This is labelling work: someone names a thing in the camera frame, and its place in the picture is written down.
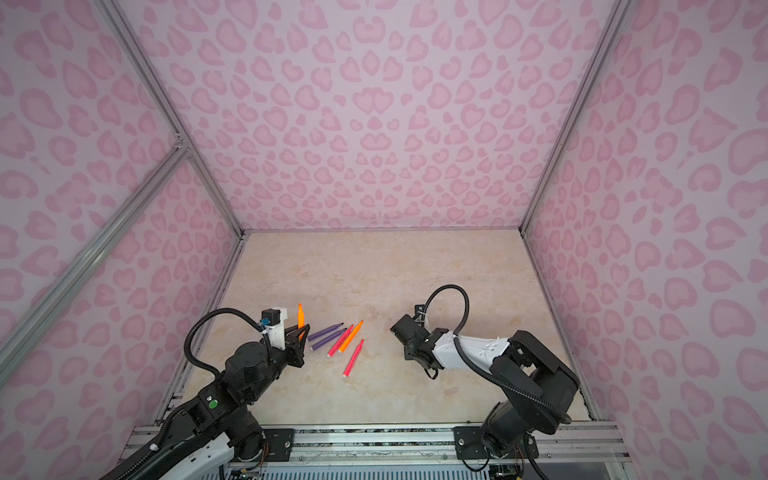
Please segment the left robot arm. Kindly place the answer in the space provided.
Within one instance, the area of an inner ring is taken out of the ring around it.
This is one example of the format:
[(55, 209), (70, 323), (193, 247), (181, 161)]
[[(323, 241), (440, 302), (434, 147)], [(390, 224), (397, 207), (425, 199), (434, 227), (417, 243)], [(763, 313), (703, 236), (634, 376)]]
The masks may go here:
[(230, 461), (264, 463), (280, 449), (249, 407), (267, 391), (288, 366), (304, 365), (310, 327), (288, 329), (282, 349), (265, 340), (238, 347), (225, 368), (192, 399), (176, 407), (160, 430), (106, 479), (192, 479)]

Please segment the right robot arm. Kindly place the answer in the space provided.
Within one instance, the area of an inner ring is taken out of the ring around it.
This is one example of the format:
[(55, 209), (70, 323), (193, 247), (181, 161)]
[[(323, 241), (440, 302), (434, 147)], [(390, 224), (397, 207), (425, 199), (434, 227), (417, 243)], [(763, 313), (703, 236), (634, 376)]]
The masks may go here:
[(553, 435), (572, 422), (569, 409), (580, 382), (576, 374), (532, 333), (483, 339), (446, 328), (426, 328), (426, 316), (405, 315), (390, 332), (402, 344), (404, 358), (436, 379), (444, 370), (467, 370), (497, 386), (506, 400), (497, 403), (467, 440), (462, 459), (487, 455), (502, 459), (524, 453), (534, 431)]

